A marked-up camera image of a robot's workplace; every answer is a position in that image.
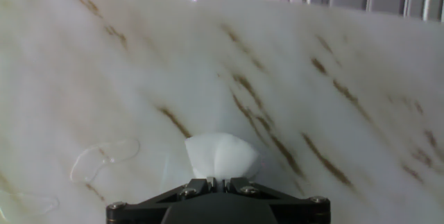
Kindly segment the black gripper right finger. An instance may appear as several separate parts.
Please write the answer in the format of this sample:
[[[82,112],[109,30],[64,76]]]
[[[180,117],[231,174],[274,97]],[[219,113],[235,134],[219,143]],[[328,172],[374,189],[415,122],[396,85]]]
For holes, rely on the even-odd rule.
[[[223,183],[225,193],[247,197],[264,205],[270,214],[264,210],[254,210],[253,213],[266,214],[277,223],[330,224],[330,200],[324,196],[296,198],[246,178],[231,178]]]

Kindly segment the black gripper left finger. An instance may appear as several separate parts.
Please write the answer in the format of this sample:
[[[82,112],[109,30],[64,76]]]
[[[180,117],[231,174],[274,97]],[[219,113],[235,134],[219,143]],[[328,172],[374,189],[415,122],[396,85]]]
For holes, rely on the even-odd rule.
[[[137,204],[123,201],[106,207],[107,224],[160,224],[167,211],[176,203],[216,191],[216,179],[191,179],[187,184],[176,187],[158,196]]]

